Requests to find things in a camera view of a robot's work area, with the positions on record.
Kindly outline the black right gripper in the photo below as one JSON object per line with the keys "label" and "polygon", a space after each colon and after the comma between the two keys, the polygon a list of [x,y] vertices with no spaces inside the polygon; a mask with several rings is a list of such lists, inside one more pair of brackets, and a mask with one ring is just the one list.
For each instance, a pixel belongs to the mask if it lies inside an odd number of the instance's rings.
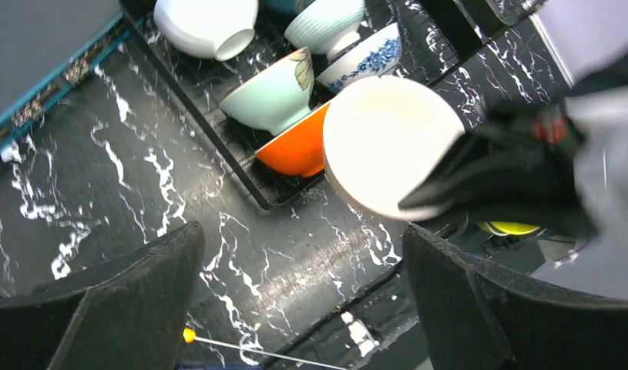
{"label": "black right gripper", "polygon": [[484,118],[449,145],[398,209],[436,207],[447,223],[504,221],[567,237],[594,236],[599,228],[574,180],[585,136],[564,102],[502,101],[486,106]]}

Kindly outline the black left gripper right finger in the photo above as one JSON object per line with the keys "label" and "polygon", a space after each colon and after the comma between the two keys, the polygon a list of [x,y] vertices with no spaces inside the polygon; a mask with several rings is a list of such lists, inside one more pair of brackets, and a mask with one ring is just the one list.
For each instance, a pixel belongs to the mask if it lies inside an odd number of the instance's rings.
{"label": "black left gripper right finger", "polygon": [[407,270],[435,369],[628,369],[628,301],[562,288],[418,226]]}

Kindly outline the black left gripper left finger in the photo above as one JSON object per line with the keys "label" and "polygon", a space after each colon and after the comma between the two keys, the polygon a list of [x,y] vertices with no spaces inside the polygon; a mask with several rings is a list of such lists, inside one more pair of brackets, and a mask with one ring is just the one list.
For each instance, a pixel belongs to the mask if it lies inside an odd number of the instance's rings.
{"label": "black left gripper left finger", "polygon": [[0,297],[0,369],[171,369],[206,237],[191,221],[110,261]]}

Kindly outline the black wire dish rack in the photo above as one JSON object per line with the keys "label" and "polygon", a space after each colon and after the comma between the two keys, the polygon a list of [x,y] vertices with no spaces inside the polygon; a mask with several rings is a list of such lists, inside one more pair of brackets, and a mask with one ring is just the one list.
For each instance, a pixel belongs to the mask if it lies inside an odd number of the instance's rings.
{"label": "black wire dish rack", "polygon": [[[321,179],[321,172],[279,173],[255,157],[264,144],[333,98],[319,82],[311,82],[307,89],[300,87],[301,73],[313,74],[327,60],[304,53],[287,41],[287,16],[260,6],[253,40],[239,55],[219,62],[188,56],[171,46],[167,37],[153,46],[146,32],[156,27],[154,2],[123,1],[120,6],[130,37],[166,85],[169,96],[196,121],[243,193],[259,208],[271,210],[288,204]],[[366,2],[358,33],[366,39],[393,24],[403,42],[395,71],[430,87],[513,33],[508,28],[461,43],[420,1]]]}

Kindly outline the blue floral white bowl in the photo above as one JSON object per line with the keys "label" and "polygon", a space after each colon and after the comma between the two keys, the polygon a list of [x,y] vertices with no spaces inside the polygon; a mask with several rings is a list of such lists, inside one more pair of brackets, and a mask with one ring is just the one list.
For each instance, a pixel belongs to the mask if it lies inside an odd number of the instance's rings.
{"label": "blue floral white bowl", "polygon": [[317,81],[334,94],[370,76],[392,74],[403,53],[398,23],[391,23],[337,57]]}

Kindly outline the celadon green bowl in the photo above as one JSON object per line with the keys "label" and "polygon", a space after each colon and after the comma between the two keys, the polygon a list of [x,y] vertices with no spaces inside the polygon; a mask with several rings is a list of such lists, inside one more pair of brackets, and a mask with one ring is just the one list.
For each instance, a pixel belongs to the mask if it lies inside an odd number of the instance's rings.
{"label": "celadon green bowl", "polygon": [[277,136],[311,111],[313,87],[311,51],[304,47],[247,80],[219,107],[237,122]]}

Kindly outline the white ribbed bowl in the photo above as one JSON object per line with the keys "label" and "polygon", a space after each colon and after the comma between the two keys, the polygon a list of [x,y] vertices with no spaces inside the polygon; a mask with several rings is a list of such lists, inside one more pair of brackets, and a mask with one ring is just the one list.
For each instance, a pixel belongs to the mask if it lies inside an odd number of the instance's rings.
{"label": "white ribbed bowl", "polygon": [[224,62],[253,41],[258,0],[158,0],[153,21],[181,52]]}

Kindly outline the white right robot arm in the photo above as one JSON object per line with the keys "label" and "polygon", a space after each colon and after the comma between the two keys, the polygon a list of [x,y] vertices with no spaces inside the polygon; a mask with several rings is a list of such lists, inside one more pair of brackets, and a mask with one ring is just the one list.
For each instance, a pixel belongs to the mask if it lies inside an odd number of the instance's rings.
{"label": "white right robot arm", "polygon": [[576,240],[551,284],[628,300],[628,50],[547,103],[501,100],[398,202],[437,221],[512,221]]}

